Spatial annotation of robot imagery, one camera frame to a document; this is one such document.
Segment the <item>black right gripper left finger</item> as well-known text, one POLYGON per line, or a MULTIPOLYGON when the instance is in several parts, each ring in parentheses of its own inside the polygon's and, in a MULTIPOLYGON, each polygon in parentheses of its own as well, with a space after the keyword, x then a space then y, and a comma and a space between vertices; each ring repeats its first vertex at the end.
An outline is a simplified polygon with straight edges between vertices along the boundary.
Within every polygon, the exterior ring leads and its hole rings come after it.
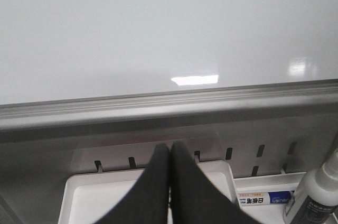
POLYGON ((170 152, 155 146, 151 159, 127 194, 96 223, 167 223, 170 152))

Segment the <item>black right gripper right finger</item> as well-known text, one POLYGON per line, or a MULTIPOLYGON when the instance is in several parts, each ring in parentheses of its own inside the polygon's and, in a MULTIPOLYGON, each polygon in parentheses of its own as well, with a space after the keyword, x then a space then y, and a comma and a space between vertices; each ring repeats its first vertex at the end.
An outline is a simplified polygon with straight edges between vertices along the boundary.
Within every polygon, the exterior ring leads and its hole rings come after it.
POLYGON ((172 145, 170 167, 174 223, 258 223, 212 184, 184 143, 172 145))

